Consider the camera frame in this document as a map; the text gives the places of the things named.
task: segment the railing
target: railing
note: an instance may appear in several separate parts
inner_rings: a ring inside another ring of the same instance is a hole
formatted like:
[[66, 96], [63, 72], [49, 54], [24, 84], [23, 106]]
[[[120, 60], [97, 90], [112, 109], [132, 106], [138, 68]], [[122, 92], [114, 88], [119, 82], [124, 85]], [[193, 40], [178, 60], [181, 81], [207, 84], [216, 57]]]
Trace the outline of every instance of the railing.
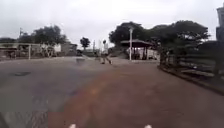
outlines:
[[200, 46], [166, 49], [162, 51], [160, 65], [174, 72], [197, 75], [196, 77], [222, 79], [224, 76], [223, 46], [223, 44], [206, 43]]

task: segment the roof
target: roof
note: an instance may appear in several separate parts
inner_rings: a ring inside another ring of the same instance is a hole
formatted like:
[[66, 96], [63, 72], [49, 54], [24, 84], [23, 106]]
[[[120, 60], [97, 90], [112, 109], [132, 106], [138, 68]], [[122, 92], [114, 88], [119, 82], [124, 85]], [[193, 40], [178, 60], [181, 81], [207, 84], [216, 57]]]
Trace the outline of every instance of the roof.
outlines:
[[[129, 47], [130, 41], [129, 40], [121, 41], [121, 45]], [[143, 41], [143, 40], [139, 40], [139, 39], [133, 39], [132, 40], [132, 46], [133, 47], [149, 47], [149, 46], [152, 46], [152, 45], [153, 45], [152, 43], [146, 42], [146, 41]]]

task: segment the fence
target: fence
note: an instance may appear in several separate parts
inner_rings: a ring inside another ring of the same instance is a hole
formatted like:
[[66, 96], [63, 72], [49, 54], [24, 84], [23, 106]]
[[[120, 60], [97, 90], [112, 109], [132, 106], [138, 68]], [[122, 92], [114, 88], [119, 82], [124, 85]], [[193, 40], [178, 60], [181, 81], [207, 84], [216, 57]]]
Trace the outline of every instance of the fence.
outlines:
[[1, 43], [0, 59], [32, 59], [57, 56], [54, 48], [45, 48], [41, 44], [31, 43]]
[[224, 75], [224, 44], [204, 42], [198, 45], [163, 49], [160, 65], [174, 72], [198, 78], [218, 78]]

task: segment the walking person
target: walking person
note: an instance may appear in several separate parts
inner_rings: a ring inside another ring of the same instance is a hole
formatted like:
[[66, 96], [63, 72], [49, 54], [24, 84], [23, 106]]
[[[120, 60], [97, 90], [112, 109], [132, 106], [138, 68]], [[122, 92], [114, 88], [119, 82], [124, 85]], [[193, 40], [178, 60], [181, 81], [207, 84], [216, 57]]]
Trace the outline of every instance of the walking person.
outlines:
[[112, 64], [112, 61], [109, 59], [109, 51], [108, 51], [108, 44], [106, 43], [106, 40], [103, 41], [103, 51], [101, 54], [101, 57], [103, 59], [102, 64], [105, 64], [106, 61], [108, 61], [110, 64]]

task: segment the curb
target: curb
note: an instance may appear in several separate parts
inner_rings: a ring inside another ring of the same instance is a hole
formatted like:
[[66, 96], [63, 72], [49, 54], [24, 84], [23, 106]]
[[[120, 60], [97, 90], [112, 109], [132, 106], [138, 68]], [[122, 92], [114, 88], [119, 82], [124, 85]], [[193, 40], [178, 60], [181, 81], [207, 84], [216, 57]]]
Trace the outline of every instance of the curb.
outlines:
[[208, 84], [208, 83], [206, 83], [204, 81], [198, 80], [197, 78], [190, 77], [190, 76], [184, 75], [182, 73], [173, 72], [173, 71], [168, 70], [168, 69], [165, 69], [165, 68], [163, 68], [163, 67], [161, 67], [159, 65], [157, 66], [157, 68], [160, 69], [160, 70], [162, 70], [162, 71], [164, 71], [164, 72], [166, 72], [166, 73], [169, 73], [171, 75], [174, 75], [176, 77], [179, 77], [181, 79], [184, 79], [186, 81], [189, 81], [191, 83], [194, 83], [196, 85], [199, 85], [200, 87], [203, 87], [205, 89], [209, 89], [209, 90], [211, 90], [211, 91], [213, 91], [215, 93], [218, 93], [218, 94], [224, 96], [224, 89], [222, 89], [220, 87], [217, 87], [217, 86]]

